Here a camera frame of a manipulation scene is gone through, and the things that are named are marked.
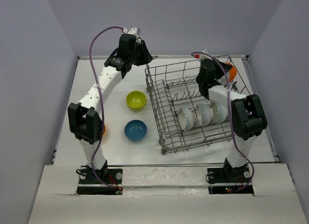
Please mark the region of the blue bowl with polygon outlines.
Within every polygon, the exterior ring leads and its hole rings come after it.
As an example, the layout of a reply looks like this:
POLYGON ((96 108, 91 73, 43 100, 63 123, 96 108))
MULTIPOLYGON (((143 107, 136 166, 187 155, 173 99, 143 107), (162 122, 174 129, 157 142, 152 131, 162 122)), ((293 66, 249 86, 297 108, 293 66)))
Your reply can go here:
POLYGON ((124 134, 130 141, 141 141, 147 135, 147 125, 142 120, 131 120, 126 124, 124 134))

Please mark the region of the grey wire dish rack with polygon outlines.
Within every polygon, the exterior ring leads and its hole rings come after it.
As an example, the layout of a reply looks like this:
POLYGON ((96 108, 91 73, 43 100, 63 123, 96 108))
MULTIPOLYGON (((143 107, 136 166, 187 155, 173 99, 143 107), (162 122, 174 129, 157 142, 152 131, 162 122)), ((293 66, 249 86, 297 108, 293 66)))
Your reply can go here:
POLYGON ((196 77, 198 60, 187 59, 176 63, 152 66, 145 69, 146 90, 149 93, 162 154, 188 151, 213 143, 231 141, 228 121, 208 126, 195 125, 182 130, 178 119, 180 110, 187 108, 196 112, 200 103, 210 104, 198 90, 196 77))

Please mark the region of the white bowl red rim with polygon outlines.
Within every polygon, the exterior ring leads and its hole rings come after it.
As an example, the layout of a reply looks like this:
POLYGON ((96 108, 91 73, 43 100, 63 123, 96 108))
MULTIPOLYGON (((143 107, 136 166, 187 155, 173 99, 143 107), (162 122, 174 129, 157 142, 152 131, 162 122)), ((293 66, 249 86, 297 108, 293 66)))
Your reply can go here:
POLYGON ((231 63, 225 62, 225 64, 230 68, 227 72, 227 75, 229 82, 232 82, 237 75, 237 68, 231 63))

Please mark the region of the white bowl stack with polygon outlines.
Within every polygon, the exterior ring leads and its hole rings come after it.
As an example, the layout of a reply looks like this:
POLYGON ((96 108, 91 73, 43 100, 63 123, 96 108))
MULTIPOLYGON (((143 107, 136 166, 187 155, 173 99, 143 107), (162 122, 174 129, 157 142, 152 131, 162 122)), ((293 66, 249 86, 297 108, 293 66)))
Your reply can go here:
POLYGON ((196 116, 189 108, 178 110, 178 121, 182 131, 191 130, 196 123, 196 116))

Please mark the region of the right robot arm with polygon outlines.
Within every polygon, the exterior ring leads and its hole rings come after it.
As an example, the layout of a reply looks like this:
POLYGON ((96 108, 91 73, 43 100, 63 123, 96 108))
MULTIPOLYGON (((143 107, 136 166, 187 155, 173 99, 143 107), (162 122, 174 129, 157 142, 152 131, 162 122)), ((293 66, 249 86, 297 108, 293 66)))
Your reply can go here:
POLYGON ((267 127, 267 119, 258 95, 244 95, 230 89, 232 75, 236 73, 231 64, 217 59, 205 58, 200 62, 196 82, 200 94, 211 102, 217 102, 227 108, 228 120, 234 147, 225 158, 221 168, 208 170, 207 178, 210 184, 235 183, 244 178, 250 183, 254 175, 249 171, 251 161, 248 154, 256 138, 267 127))

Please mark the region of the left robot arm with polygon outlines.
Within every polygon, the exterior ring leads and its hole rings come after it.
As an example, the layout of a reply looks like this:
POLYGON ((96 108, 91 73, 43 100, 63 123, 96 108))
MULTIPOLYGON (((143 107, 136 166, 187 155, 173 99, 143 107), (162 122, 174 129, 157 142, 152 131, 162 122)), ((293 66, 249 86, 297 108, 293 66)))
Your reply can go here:
POLYGON ((152 60, 136 28, 124 30, 102 72, 94 75, 93 86, 82 99, 68 106, 70 132, 79 140, 86 157, 85 170, 80 170, 79 174, 104 183, 108 163, 100 146, 104 131, 103 104, 132 66, 146 65, 152 60))

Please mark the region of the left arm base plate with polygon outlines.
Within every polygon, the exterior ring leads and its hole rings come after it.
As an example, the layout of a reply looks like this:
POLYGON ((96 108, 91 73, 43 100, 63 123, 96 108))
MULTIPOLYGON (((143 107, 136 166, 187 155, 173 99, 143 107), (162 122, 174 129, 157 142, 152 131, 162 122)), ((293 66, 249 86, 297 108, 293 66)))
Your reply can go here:
POLYGON ((79 195, 122 195, 122 168, 108 168, 107 174, 99 181, 94 175, 93 170, 88 166, 76 169, 79 175, 77 194, 79 195))

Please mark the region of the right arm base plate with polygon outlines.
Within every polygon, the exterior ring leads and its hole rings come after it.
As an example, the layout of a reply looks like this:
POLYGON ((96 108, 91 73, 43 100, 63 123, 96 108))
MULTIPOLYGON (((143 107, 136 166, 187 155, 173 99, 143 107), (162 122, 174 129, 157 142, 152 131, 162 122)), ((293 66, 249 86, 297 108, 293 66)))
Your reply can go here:
POLYGON ((227 194, 254 194, 252 183, 248 183, 250 179, 249 168, 238 172, 235 176, 229 178, 224 175, 223 168, 208 168, 205 176, 206 182, 209 184, 208 191, 210 195, 227 195, 227 194))

